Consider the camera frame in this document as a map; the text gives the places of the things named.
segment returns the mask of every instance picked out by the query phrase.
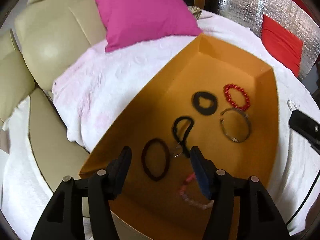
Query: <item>sofa armrest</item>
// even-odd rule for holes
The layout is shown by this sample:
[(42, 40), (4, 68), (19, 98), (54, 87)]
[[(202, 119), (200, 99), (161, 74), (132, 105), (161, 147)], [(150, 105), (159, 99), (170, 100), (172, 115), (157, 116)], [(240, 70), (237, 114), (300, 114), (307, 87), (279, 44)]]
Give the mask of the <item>sofa armrest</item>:
[(12, 31), (0, 36), (0, 125), (35, 88)]

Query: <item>sofa cushion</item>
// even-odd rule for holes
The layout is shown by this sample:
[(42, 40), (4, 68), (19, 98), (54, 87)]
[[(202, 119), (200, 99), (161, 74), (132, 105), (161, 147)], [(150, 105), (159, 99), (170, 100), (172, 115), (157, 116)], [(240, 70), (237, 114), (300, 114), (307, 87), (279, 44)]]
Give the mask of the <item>sofa cushion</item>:
[(9, 30), (0, 37), (0, 125), (34, 88), (34, 79)]
[(44, 90), (106, 35), (94, 0), (32, 3), (17, 16), (15, 27), (25, 62)]
[[(66, 175), (79, 179), (78, 172), (89, 154), (67, 139), (67, 129), (45, 94), (35, 89), (30, 95), (30, 143), (38, 167), (52, 191)], [(83, 215), (89, 217), (87, 199)]]

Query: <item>screw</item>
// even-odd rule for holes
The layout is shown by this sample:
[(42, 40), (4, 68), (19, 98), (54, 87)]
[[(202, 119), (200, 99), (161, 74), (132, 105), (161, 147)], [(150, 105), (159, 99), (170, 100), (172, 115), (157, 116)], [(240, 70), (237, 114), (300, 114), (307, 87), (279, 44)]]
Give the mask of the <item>screw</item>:
[(258, 182), (259, 181), (259, 178), (257, 176), (251, 176), (251, 181), (253, 182)]
[(224, 170), (219, 169), (219, 170), (217, 170), (217, 174), (220, 176), (223, 176), (226, 174), (226, 172)]
[(69, 180), (71, 180), (71, 176), (70, 175), (64, 176), (62, 180), (64, 182), (68, 182)]
[(105, 175), (107, 172), (106, 172), (106, 170), (98, 170), (98, 172), (97, 172), (97, 174), (99, 175), (99, 176), (103, 176), (103, 175)]

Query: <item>silver foil wall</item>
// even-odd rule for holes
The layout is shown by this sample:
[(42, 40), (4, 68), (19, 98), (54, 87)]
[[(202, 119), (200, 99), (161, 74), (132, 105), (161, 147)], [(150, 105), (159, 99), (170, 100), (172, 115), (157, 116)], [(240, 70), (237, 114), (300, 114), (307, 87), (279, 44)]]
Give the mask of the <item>silver foil wall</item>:
[(261, 36), (263, 15), (267, 15), (303, 41), (299, 79), (309, 73), (320, 54), (320, 28), (292, 0), (219, 0), (219, 14)]

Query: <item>pink beaded bracelet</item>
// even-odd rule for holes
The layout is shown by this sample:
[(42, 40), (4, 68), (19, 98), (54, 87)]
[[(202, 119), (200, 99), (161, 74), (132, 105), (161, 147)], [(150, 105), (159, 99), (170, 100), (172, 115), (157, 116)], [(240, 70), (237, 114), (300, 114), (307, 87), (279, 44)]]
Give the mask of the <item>pink beaded bracelet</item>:
[(195, 201), (188, 197), (186, 194), (187, 185), (196, 179), (196, 175), (194, 173), (190, 174), (184, 181), (183, 185), (180, 187), (179, 195), (183, 198), (185, 202), (188, 202), (189, 205), (195, 206), (200, 209), (212, 208), (214, 200), (210, 201), (208, 204), (201, 204), (198, 201)]

